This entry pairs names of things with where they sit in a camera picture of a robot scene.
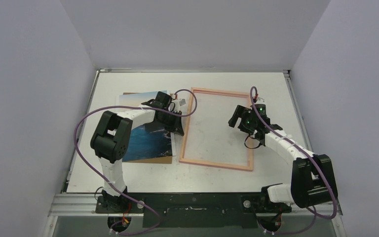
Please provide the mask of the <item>clear acrylic sheet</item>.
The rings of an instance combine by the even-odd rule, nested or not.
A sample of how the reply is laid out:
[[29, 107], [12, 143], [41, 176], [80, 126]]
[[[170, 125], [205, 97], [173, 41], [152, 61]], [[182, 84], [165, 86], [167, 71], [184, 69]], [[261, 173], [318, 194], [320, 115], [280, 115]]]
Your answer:
[[197, 109], [189, 118], [184, 159], [248, 166], [246, 134], [228, 125], [238, 105], [247, 97], [196, 93]]

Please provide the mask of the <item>pink wooden picture frame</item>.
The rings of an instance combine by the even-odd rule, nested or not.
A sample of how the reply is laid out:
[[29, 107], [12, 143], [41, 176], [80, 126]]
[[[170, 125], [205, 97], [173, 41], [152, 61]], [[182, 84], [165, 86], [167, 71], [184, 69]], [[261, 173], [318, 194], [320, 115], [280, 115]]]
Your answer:
[[[231, 96], [231, 97], [242, 97], [242, 98], [247, 97], [248, 98], [248, 104], [249, 104], [250, 95], [246, 92], [223, 91], [223, 90], [197, 88], [197, 87], [191, 88], [191, 91], [193, 92], [193, 95], [191, 95], [189, 98], [188, 112], [191, 112], [192, 110], [196, 111], [196, 109], [197, 109], [197, 98], [195, 95], [196, 93], [223, 95], [223, 96]], [[209, 167], [233, 169], [233, 170], [253, 171], [253, 169], [254, 169], [254, 152], [253, 152], [253, 150], [248, 149], [248, 148], [247, 148], [249, 150], [248, 166], [231, 165], [231, 164], [226, 164], [226, 163], [200, 161], [200, 160], [193, 160], [193, 159], [184, 159], [185, 146], [186, 146], [186, 142], [187, 142], [186, 132], [188, 132], [189, 123], [190, 123], [190, 117], [187, 118], [187, 120], [186, 120], [186, 125], [185, 125], [185, 129], [184, 129], [185, 134], [184, 134], [183, 139], [182, 139], [182, 145], [181, 145], [181, 150], [180, 150], [180, 155], [179, 155], [179, 162], [187, 163], [187, 164], [194, 164], [194, 165], [209, 166]]]

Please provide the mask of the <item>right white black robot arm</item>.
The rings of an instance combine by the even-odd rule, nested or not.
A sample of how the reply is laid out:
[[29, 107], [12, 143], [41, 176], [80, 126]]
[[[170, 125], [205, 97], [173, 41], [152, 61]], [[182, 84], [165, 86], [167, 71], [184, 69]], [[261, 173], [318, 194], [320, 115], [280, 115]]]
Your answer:
[[272, 124], [264, 104], [249, 108], [238, 105], [228, 124], [246, 133], [248, 138], [257, 140], [260, 146], [270, 148], [292, 165], [289, 184], [263, 188], [265, 195], [259, 198], [262, 210], [271, 212], [279, 203], [308, 208], [338, 198], [331, 159], [298, 145], [282, 127]]

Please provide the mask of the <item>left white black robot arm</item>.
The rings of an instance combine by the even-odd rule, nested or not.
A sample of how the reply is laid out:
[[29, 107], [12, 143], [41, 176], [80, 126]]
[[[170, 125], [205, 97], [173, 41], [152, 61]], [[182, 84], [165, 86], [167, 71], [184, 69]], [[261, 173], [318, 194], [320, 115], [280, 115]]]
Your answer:
[[102, 113], [90, 146], [108, 179], [102, 206], [120, 213], [131, 202], [122, 195], [127, 192], [123, 162], [172, 157], [173, 135], [184, 134], [180, 115], [186, 101], [167, 91], [123, 94], [118, 101], [116, 112]]

